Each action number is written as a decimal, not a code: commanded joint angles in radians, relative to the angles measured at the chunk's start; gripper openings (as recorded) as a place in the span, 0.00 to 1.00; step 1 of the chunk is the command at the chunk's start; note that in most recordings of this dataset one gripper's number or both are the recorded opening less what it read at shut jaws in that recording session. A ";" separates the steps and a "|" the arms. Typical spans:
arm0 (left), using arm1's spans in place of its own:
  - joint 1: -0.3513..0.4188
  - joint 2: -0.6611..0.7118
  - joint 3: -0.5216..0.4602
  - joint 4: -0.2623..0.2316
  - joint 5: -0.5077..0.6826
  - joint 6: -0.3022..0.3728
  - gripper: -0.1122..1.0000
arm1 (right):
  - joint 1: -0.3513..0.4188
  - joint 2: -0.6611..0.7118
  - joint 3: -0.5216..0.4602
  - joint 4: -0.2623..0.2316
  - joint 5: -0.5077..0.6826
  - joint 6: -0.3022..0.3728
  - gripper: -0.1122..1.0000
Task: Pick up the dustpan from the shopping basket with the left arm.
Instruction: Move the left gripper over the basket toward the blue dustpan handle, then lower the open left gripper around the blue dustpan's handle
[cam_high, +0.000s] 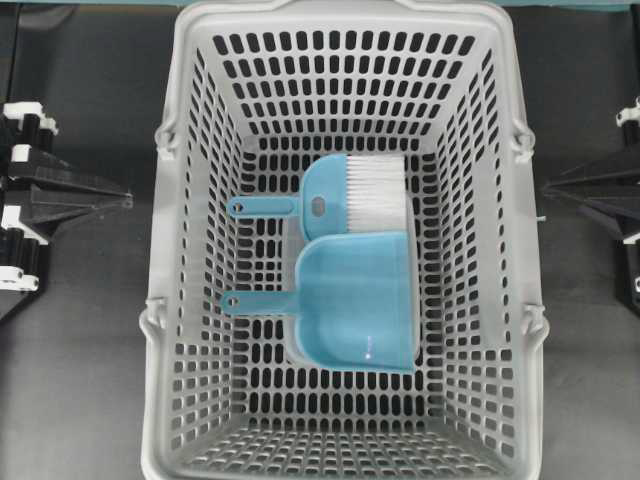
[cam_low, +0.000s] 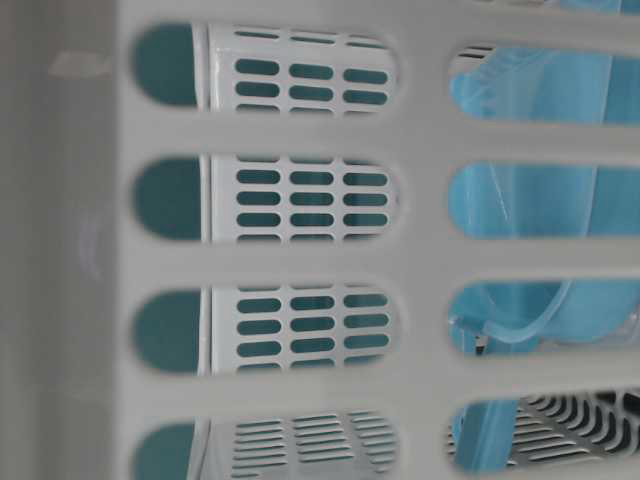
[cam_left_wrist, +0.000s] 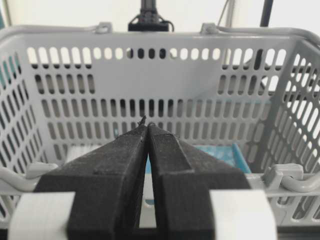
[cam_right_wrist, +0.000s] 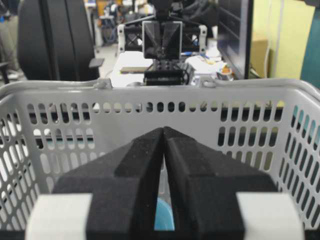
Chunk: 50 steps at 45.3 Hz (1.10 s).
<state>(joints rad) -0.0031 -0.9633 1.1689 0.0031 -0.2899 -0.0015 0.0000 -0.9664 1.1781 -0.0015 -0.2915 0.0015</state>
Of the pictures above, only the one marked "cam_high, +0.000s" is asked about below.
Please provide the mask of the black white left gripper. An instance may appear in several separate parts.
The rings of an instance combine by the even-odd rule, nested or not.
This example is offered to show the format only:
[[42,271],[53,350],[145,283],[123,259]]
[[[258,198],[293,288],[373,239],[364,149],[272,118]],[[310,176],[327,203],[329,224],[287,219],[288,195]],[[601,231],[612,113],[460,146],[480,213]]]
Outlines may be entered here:
[[[57,134],[56,121],[46,115],[41,103],[1,105],[3,291],[39,290],[40,251],[49,245],[47,235],[114,209],[133,207],[133,196],[125,187],[75,170],[48,154]],[[34,182],[90,192],[46,190]]]

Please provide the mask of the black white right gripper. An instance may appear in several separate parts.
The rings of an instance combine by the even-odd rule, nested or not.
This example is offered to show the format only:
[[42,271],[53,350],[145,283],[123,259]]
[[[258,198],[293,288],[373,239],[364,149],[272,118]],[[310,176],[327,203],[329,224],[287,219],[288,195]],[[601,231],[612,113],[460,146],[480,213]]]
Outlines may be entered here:
[[[629,299],[639,303],[639,98],[616,115],[628,150],[582,163],[551,177],[543,187],[550,198],[578,206],[580,213],[604,227],[625,247]],[[628,186],[630,188],[568,188]]]

